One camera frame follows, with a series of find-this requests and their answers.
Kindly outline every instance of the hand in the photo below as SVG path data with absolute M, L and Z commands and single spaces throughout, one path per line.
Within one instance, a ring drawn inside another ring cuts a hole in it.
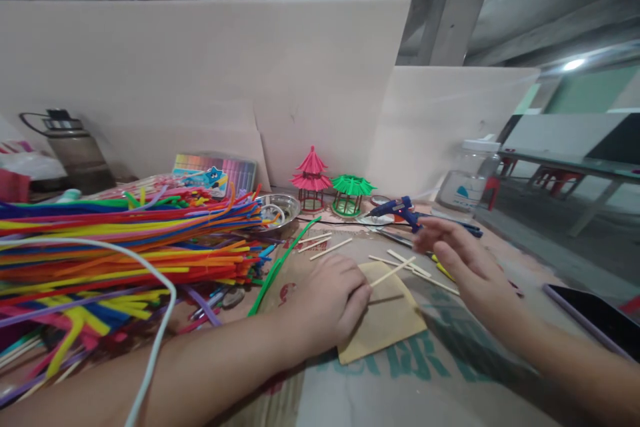
M 518 330 L 534 317 L 517 297 L 501 267 L 465 228 L 436 217 L 421 218 L 424 226 L 413 240 L 416 252 L 432 250 L 455 278 L 471 313 L 508 347 Z
M 358 265 L 343 256 L 321 259 L 278 310 L 293 328 L 304 358 L 326 352 L 351 335 L 367 308 L 371 287 Z

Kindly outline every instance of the wooden stick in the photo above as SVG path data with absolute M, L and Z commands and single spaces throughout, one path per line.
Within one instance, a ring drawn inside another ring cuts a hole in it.
M 336 250 L 338 247 L 342 247 L 344 244 L 348 244 L 351 240 L 353 240 L 353 238 L 348 238 L 346 239 L 344 242 L 340 242 L 339 244 L 337 244 L 336 246 L 333 246 L 329 249 L 326 249 L 324 252 L 320 252 L 319 254 L 315 254 L 313 257 L 311 257 L 309 260 L 315 260 L 318 257 L 322 257 L 325 254 L 328 254 L 329 252 L 331 252 L 332 250 Z
M 308 239 L 301 240 L 298 244 L 304 244 L 305 242 L 310 242 L 311 240 L 316 240 L 317 238 L 322 237 L 331 237 L 333 234 L 329 232 L 328 234 L 322 234 L 321 236 L 309 237 Z
M 318 246 L 320 244 L 324 244 L 326 241 L 328 241 L 331 237 L 327 237 L 327 238 L 323 238 L 322 240 L 318 240 L 318 242 L 315 242 L 314 244 L 308 245 L 306 247 L 304 247 L 303 249 L 298 250 L 298 254 L 300 252 L 304 252 L 305 250 L 309 250 L 310 248 L 313 248 L 315 246 Z
M 400 262 L 404 262 L 406 259 L 400 255 L 400 254 L 396 254 L 393 250 L 389 249 L 387 250 L 387 253 L 391 256 L 391 257 L 395 257 L 397 258 Z M 423 274 L 425 277 L 431 277 L 431 274 L 429 272 L 427 272 L 426 270 L 424 270 L 422 267 L 418 267 L 416 264 L 409 264 L 411 266 L 412 269 L 417 270 L 418 272 L 420 272 L 421 274 Z
M 400 265 L 399 262 L 394 262 L 393 260 L 387 260 L 387 259 L 383 259 L 383 258 L 376 257 L 376 256 L 369 256 L 369 258 L 377 260 L 378 262 L 384 262 L 385 264 L 389 264 L 389 265 L 392 265 L 394 267 L 397 267 L 398 265 Z
M 20 397 L 18 400 L 16 400 L 16 402 L 20 402 L 21 400 L 24 400 L 27 397 L 29 397 L 32 393 L 34 393 L 36 390 L 39 390 L 40 387 L 42 387 L 44 384 L 46 384 L 47 381 L 48 381 L 48 379 L 44 379 L 44 380 L 41 380 L 40 382 L 38 382 L 36 385 L 31 387 L 24 395 L 22 395 L 22 397 Z
M 413 262 L 415 260 L 415 257 L 411 257 L 409 260 L 407 260 L 406 262 L 403 262 L 402 264 L 398 265 L 395 269 L 391 270 L 390 272 L 387 272 L 386 274 L 384 274 L 382 277 L 380 277 L 378 280 L 374 280 L 373 282 L 370 283 L 371 288 L 375 287 L 376 285 L 380 284 L 381 282 L 384 282 L 386 279 L 388 279 L 389 277 L 391 277 L 393 274 L 395 274 L 396 272 L 398 272 L 399 270 L 402 270 L 405 266 L 408 266 L 411 262 Z
M 391 260 L 387 260 L 387 259 L 383 259 L 380 257 L 376 257 L 376 256 L 369 256 L 370 259 L 374 259 L 374 260 L 379 260 L 380 262 L 384 262 L 385 264 L 389 264 L 389 265 L 400 265 L 397 262 L 392 262 Z M 460 296 L 460 292 L 458 292 L 456 289 L 453 289 L 451 287 L 447 287 L 444 284 L 441 284 L 440 282 L 438 282 L 437 280 L 432 279 L 431 277 L 427 277 L 426 275 L 423 275 L 421 272 L 417 272 L 415 270 L 409 269 L 409 271 L 415 275 L 417 275 L 418 277 L 420 277 L 421 279 L 426 280 L 427 282 L 431 282 L 433 285 L 436 285 L 440 288 L 443 288 L 444 290 L 447 290 L 448 292 L 451 292 L 453 295 L 457 295 L 458 297 Z
M 17 349 L 13 350 L 12 352 L 9 352 L 7 355 L 2 357 L 2 359 L 0 359 L 0 368 L 12 363 L 18 357 L 20 357 L 23 354 L 26 354 L 29 350 L 37 347 L 38 345 L 40 345 L 39 336 L 35 336 L 34 338 L 27 340 L 24 344 L 19 346 Z
M 418 272 L 414 272 L 414 274 L 417 275 L 418 277 L 420 277 L 421 279 L 424 279 L 427 282 L 430 282 L 433 285 L 438 286 L 438 287 L 446 290 L 447 292 L 451 292 L 453 295 L 457 295 L 458 297 L 460 296 L 460 292 L 458 292 L 456 289 L 452 289 L 451 287 L 447 287 L 445 284 L 441 284 L 440 282 L 438 282 L 437 280 L 434 280 L 432 278 L 425 277 L 425 276 L 419 274 Z
M 389 265 L 392 265 L 392 266 L 398 266 L 398 265 L 400 265 L 400 263 L 399 263 L 399 262 L 394 262 L 393 260 L 387 260 L 387 259 L 383 259 L 383 258 L 376 257 L 376 256 L 369 256 L 369 258 L 370 258 L 370 259 L 377 260 L 378 262 L 384 262 L 385 264 L 389 264 Z M 418 271 L 418 270 L 416 270 L 415 268 L 413 268 L 413 267 L 411 267 L 411 266 L 406 266 L 405 268 L 406 268 L 407 270 L 409 270 L 410 272 L 413 272 L 414 274 L 420 274 L 420 275 L 422 275 L 422 276 L 424 276 L 424 277 L 428 277 L 428 278 L 430 278 L 430 277 L 431 277 L 431 274 L 430 274 L 429 272 L 425 271 L 425 270 L 420 269 L 420 270 Z
M 66 370 L 65 370 L 65 373 L 64 373 L 64 374 L 62 374 L 60 377 L 58 377 L 58 379 L 53 383 L 53 385 L 59 384 L 59 383 L 60 383 L 60 382 L 62 382 L 64 379 L 66 379 L 67 377 L 69 377 L 69 376 L 73 373 L 73 371 L 74 371 L 75 369 L 77 369 L 77 368 L 78 368 L 78 365 L 82 364 L 82 361 L 83 361 L 83 360 L 84 360 L 84 359 L 80 359 L 80 360 L 78 360 L 76 363 L 74 363 L 74 364 L 70 365 L 70 367 L 69 367 L 68 369 L 66 369 Z

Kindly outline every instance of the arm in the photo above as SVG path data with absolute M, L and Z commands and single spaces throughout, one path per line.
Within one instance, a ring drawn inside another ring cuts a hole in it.
M 546 324 L 525 308 L 502 269 L 461 226 L 438 218 L 415 238 L 455 278 L 465 305 L 507 348 L 570 392 L 602 422 L 640 424 L 640 366 Z
M 274 312 L 180 336 L 161 350 L 138 425 L 200 426 L 273 375 L 348 338 L 371 288 L 353 260 L 323 259 Z M 0 412 L 1 425 L 124 425 L 149 357 L 138 350 Z

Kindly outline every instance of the gray table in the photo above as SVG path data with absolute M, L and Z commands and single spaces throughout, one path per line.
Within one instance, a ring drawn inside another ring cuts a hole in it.
M 528 161 L 540 165 L 535 175 L 531 177 L 527 183 L 527 187 L 531 187 L 535 181 L 537 174 L 541 169 L 546 167 L 556 167 L 558 169 L 582 173 L 583 175 L 594 175 L 611 180 L 611 183 L 605 188 L 600 196 L 585 210 L 582 216 L 573 224 L 569 230 L 571 237 L 577 237 L 582 229 L 587 226 L 593 216 L 609 201 L 611 196 L 620 188 L 623 183 L 640 184 L 640 175 L 633 173 L 633 170 L 639 170 L 640 166 L 631 165 L 629 163 L 619 163 L 607 160 L 598 160 L 592 158 L 581 157 L 578 155 L 563 155 L 561 153 L 553 153 L 549 151 L 536 151 L 527 149 L 515 149 L 514 151 L 501 150 L 498 152 L 502 158 L 511 158 L 516 160 Z M 569 193 L 577 187 L 574 185 Z

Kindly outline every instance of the bundle of pipe cleaners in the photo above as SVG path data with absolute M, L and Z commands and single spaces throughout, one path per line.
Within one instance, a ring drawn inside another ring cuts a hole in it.
M 206 189 L 180 187 L 163 188 L 149 201 L 142 189 L 137 197 L 125 192 L 119 199 L 0 203 L 0 328 L 29 320 L 63 332 L 28 382 L 0 398 L 0 407 L 99 345 L 121 342 L 132 321 L 165 311 L 159 348 L 177 301 L 174 285 L 219 324 L 203 296 L 220 284 L 255 280 L 273 249 L 229 235 L 267 224 L 257 192 L 237 199 L 231 192 L 225 201 L 213 200 Z M 25 345 L 40 343 L 39 336 L 28 338 L 32 334 L 0 352 L 0 368 Z M 145 391 L 143 383 L 140 393 Z

